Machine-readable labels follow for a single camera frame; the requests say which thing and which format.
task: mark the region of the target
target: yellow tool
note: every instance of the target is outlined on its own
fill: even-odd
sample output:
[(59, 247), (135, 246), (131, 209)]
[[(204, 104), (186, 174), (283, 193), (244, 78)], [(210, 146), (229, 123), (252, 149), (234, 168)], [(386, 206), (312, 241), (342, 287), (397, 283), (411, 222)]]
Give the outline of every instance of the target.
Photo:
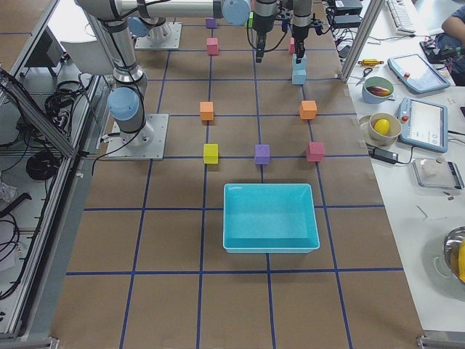
[(458, 278), (465, 282), (465, 241), (458, 249)]
[(382, 60), (359, 60), (358, 64), (361, 64), (363, 67), (374, 67), (378, 64), (384, 64)]

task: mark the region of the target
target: orange cube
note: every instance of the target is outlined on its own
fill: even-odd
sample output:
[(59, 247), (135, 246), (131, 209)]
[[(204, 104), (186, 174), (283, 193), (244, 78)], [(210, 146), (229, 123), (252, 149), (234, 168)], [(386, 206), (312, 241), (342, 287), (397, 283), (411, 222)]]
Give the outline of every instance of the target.
[(299, 112), (302, 120), (313, 120), (317, 115), (317, 103), (314, 100), (303, 100)]
[(213, 120), (213, 102), (201, 102), (201, 120)]

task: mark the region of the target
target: turquoise tray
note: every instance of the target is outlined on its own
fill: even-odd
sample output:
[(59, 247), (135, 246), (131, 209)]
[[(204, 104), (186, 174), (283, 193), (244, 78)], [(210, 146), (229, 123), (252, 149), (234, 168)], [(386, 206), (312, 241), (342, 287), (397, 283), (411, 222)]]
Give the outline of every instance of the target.
[(309, 184), (226, 184), (229, 253), (308, 253), (320, 247)]

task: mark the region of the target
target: metal bowl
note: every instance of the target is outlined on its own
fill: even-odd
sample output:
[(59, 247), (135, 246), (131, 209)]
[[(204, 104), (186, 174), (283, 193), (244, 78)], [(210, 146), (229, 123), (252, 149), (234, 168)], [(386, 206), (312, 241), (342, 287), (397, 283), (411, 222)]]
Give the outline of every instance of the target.
[(444, 244), (442, 245), (442, 252), (449, 271), (465, 286), (465, 282), (458, 277), (458, 249), (464, 242), (465, 227), (455, 228), (445, 237)]

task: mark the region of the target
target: white table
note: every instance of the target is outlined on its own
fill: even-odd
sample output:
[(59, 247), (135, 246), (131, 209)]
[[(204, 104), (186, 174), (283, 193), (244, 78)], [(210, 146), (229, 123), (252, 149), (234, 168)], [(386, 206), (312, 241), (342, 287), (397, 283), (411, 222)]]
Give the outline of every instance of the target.
[[(411, 7), (411, 17), (419, 29), (416, 34), (427, 35), (413, 5), (408, 6)], [(383, 9), (373, 27), (372, 36), (380, 39), (394, 36), (394, 31), (387, 22), (387, 15)], [(413, 53), (423, 55), (419, 46), (423, 39), (415, 37), (366, 44), (360, 59), (384, 60), (385, 64), (375, 68), (370, 76), (389, 79), (395, 85), (396, 100), (388, 100), (379, 105), (367, 104), (362, 99), (362, 85), (355, 86), (358, 79), (351, 78), (348, 81), (349, 91), (357, 116), (361, 118), (377, 112), (396, 115), (404, 97), (420, 97), (446, 105), (449, 113), (448, 128), (465, 133), (465, 118), (459, 109), (465, 105), (465, 87), (453, 86), (427, 96), (413, 95), (387, 67), (386, 61), (389, 57)], [(351, 76), (362, 76), (363, 69), (364, 67), (356, 66)], [(463, 136), (457, 138), (465, 141)], [(448, 161), (456, 162), (462, 175), (465, 175), (465, 145), (455, 142), (449, 142), (448, 145), (448, 152), (442, 156)], [(395, 143), (387, 149), (399, 153), (400, 161), (406, 162), (410, 158), (411, 147), (408, 145)], [(434, 159), (439, 155), (441, 154), (417, 148), (413, 151), (414, 158)], [(454, 199), (448, 200), (441, 189), (418, 186), (411, 165), (393, 166), (378, 160), (372, 160), (372, 164), (423, 329), (428, 332), (465, 332), (465, 286), (454, 278), (444, 278), (434, 266), (435, 257), (442, 256), (442, 242), (447, 233), (465, 225), (465, 194), (460, 193), (461, 190), (450, 192)]]

